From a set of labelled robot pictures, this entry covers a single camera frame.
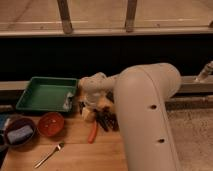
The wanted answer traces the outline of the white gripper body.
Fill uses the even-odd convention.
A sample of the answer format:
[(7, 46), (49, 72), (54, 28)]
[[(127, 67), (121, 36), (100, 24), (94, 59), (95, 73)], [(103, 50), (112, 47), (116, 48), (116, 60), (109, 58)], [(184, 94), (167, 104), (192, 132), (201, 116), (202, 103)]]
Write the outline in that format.
[(95, 110), (98, 109), (100, 97), (99, 93), (85, 94), (83, 96), (82, 117), (84, 121), (93, 122), (95, 120)]

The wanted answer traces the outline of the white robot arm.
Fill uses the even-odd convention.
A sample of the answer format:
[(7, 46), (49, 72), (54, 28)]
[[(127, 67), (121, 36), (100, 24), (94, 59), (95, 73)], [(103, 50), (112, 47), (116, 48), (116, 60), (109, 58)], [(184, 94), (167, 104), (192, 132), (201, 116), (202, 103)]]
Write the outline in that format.
[(169, 63), (136, 65), (110, 77), (99, 72), (80, 80), (89, 109), (98, 107), (104, 92), (113, 93), (128, 171), (182, 171), (165, 107), (181, 86), (180, 72)]

